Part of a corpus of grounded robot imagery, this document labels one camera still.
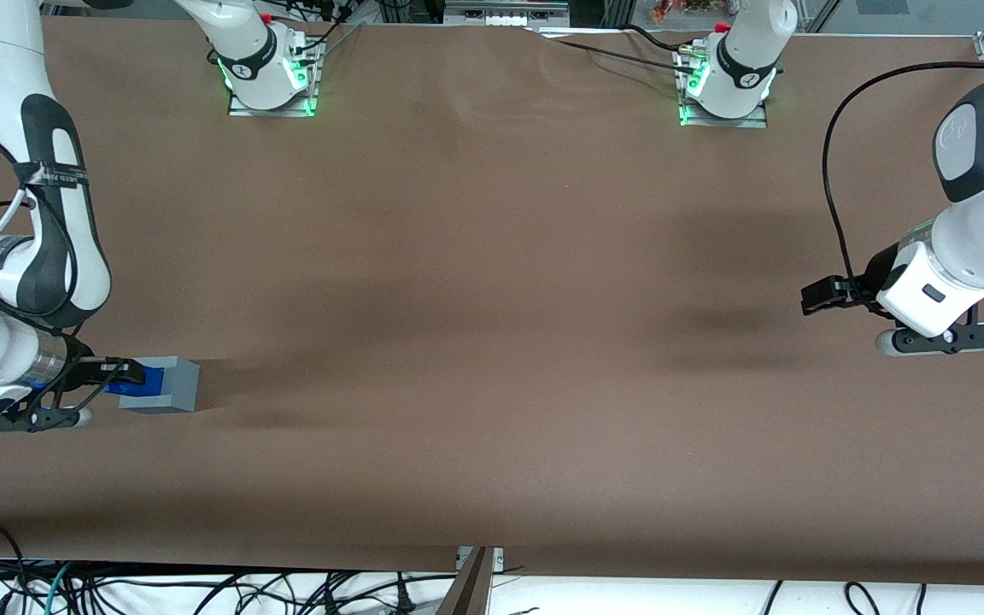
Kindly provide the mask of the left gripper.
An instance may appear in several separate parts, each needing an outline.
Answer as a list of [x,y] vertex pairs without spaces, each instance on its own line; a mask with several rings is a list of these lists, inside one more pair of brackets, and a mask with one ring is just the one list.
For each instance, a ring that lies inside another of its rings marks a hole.
[[937,337],[984,299],[984,255],[961,245],[895,243],[870,258],[864,276],[805,285],[801,312],[866,304],[863,278],[883,311],[924,337]]

